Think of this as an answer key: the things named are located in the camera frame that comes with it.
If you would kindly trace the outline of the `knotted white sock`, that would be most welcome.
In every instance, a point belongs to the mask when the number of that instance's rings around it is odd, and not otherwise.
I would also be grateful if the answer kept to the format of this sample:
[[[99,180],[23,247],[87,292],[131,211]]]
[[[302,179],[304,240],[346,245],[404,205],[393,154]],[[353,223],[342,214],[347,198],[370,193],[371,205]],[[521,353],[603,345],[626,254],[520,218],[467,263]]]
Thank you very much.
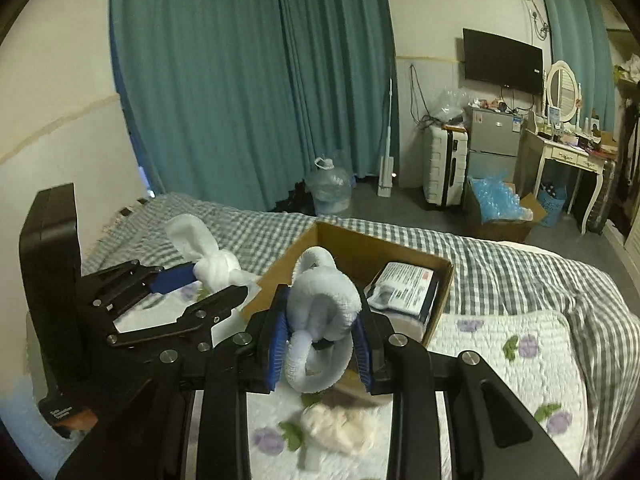
[[[194,264],[195,278],[210,292],[220,292],[230,285],[259,289],[258,277],[242,270],[233,252],[219,247],[200,218],[179,214],[165,224],[165,232],[181,257]]]

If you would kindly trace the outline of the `white blue sock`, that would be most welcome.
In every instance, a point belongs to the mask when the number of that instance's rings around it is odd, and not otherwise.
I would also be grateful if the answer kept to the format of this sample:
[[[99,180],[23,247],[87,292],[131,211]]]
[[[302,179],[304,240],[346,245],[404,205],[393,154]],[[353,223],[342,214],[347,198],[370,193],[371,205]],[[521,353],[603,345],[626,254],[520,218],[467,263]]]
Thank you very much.
[[[341,379],[360,311],[358,289],[331,253],[320,246],[306,249],[294,264],[285,308],[291,337],[283,373],[292,389],[316,393]]]

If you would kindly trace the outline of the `cream cloth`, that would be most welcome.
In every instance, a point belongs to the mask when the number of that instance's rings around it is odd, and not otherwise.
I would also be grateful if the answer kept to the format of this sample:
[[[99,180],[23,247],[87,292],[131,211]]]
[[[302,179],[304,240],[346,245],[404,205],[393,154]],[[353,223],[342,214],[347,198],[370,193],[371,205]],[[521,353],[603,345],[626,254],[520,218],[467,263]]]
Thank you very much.
[[[307,437],[324,450],[357,456],[370,451],[378,434],[378,411],[316,403],[305,408],[299,423]]]

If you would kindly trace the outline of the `black white packaged pack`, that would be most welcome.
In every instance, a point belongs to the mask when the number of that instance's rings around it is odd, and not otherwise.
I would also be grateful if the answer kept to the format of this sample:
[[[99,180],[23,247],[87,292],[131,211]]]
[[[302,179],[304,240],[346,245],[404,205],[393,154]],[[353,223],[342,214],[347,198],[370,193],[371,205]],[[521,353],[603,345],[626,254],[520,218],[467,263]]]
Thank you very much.
[[[398,314],[426,325],[438,289],[435,270],[392,261],[366,287],[364,296],[372,310]]]

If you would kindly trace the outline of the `open cardboard box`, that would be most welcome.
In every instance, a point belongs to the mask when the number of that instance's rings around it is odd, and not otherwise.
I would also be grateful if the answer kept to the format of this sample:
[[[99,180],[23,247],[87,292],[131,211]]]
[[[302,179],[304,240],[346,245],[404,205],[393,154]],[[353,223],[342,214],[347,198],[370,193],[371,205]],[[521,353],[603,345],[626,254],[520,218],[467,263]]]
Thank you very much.
[[[454,265],[446,258],[431,252],[419,252],[388,240],[345,229],[342,226],[318,221],[306,229],[296,240],[285,246],[279,258],[262,274],[258,295],[242,310],[242,318],[248,320],[254,313],[270,307],[276,288],[288,284],[298,257],[311,246],[322,246],[334,257],[337,267],[359,287],[369,285],[386,263],[396,261],[431,268],[438,276],[439,286],[434,306],[426,324],[421,342],[427,346],[445,307],[449,289],[454,281]]]

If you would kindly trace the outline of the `grey checkered duvet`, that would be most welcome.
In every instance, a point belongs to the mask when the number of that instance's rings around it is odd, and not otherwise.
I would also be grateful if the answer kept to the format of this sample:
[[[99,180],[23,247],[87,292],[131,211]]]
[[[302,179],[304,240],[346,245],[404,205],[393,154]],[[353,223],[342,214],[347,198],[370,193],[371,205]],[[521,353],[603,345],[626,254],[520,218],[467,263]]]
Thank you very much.
[[[245,211],[171,193],[134,208],[90,250],[86,273],[127,260],[172,266],[181,258],[164,231],[177,214],[194,214],[248,272],[262,275],[311,226],[304,214]],[[614,468],[639,385],[639,320],[605,272],[558,255],[541,255],[488,240],[357,219],[333,219],[381,240],[431,254],[454,266],[444,310],[516,315],[555,310],[570,326],[587,388],[588,430],[580,474],[603,477]]]

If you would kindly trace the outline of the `clear water jug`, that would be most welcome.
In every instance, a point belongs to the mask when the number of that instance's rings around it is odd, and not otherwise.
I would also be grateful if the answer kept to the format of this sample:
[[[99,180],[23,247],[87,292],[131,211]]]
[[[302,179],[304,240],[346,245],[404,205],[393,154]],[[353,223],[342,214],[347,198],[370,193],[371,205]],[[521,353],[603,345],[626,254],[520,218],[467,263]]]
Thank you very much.
[[[347,216],[352,206],[352,177],[332,158],[317,157],[306,175],[317,216]]]

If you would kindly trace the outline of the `box of blue bags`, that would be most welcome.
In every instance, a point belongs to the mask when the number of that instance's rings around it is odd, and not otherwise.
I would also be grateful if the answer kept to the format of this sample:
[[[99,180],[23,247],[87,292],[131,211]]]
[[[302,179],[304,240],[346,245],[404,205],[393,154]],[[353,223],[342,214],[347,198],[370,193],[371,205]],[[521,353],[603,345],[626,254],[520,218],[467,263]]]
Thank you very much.
[[[547,211],[532,193],[524,197],[497,177],[468,177],[464,190],[465,233],[481,240],[524,243]]]

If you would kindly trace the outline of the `blue basket under table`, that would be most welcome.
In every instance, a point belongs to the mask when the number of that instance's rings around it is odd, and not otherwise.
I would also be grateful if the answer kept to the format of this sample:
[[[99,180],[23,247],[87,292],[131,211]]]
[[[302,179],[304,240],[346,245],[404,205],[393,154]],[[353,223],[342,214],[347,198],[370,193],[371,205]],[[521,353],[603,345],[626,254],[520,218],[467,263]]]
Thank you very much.
[[[541,185],[537,200],[546,211],[546,215],[540,222],[542,226],[552,228],[552,226],[558,223],[566,199],[567,192],[565,186],[559,186],[557,188],[551,183]]]

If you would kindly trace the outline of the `large teal curtain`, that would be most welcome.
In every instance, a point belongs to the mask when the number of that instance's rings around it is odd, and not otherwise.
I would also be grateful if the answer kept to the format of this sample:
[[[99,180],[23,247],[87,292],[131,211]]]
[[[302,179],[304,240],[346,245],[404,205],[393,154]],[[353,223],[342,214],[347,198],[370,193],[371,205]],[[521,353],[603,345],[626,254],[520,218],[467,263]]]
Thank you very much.
[[[110,0],[110,41],[156,192],[269,210],[317,157],[398,153],[388,0]]]

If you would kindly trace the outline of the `white suitcase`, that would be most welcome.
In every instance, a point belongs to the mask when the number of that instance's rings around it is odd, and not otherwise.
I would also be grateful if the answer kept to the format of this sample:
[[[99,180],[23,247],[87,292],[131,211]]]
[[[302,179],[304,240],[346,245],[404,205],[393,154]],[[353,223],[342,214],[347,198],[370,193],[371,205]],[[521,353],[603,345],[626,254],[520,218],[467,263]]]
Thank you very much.
[[[469,136],[461,126],[429,126],[423,133],[423,193],[440,208],[462,203]]]

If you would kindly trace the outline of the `white dressing table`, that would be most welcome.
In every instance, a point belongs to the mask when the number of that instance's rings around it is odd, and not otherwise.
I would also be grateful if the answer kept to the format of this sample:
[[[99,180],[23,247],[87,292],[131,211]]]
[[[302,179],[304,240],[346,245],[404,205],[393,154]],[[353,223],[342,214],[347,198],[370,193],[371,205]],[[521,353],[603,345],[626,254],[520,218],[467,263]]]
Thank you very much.
[[[547,140],[533,133],[532,130],[523,128],[520,143],[518,144],[518,157],[516,158],[514,169],[514,185],[518,194],[521,196],[525,196],[529,192],[532,192],[534,195],[538,194],[542,176],[544,175],[544,167],[547,162],[557,162],[567,168],[578,170],[576,186],[570,198],[568,210],[572,210],[573,208],[582,175],[589,172],[596,176],[596,184],[594,185],[585,213],[582,216],[582,224],[580,225],[580,232],[586,234],[589,215],[602,190],[605,160],[581,148],[573,148],[566,144]]]

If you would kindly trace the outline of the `small silver fridge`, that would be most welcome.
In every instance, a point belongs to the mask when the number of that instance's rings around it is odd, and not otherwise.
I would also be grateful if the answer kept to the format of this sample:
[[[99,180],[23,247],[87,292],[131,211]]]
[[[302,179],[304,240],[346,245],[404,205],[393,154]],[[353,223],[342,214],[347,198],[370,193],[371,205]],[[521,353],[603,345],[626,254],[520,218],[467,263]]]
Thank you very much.
[[[477,107],[470,112],[468,176],[512,182],[520,146],[521,117]]]

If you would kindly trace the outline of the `white oval vanity mirror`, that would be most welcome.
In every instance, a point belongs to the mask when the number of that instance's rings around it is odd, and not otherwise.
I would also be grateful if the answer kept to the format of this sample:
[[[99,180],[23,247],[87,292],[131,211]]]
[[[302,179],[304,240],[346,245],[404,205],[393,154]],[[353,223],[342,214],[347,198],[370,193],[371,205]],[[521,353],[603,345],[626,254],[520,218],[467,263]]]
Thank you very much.
[[[573,120],[582,104],[582,87],[567,62],[554,62],[544,83],[547,112],[560,122]]]

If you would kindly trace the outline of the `right teal curtain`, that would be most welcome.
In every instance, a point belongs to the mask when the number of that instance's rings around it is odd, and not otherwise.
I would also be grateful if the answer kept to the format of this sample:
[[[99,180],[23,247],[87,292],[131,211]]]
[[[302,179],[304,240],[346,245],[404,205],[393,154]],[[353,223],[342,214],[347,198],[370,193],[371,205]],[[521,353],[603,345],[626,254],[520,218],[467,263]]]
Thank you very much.
[[[613,63],[597,0],[544,0],[553,61],[570,66],[582,85],[582,114],[597,112],[602,129],[615,122]]]

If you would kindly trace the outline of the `black wall television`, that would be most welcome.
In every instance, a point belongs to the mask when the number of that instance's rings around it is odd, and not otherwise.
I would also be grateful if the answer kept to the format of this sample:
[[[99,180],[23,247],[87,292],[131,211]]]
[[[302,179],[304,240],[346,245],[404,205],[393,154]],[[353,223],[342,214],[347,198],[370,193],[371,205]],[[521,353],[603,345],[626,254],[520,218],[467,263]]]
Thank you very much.
[[[539,96],[544,82],[541,48],[503,36],[463,29],[464,76]]]

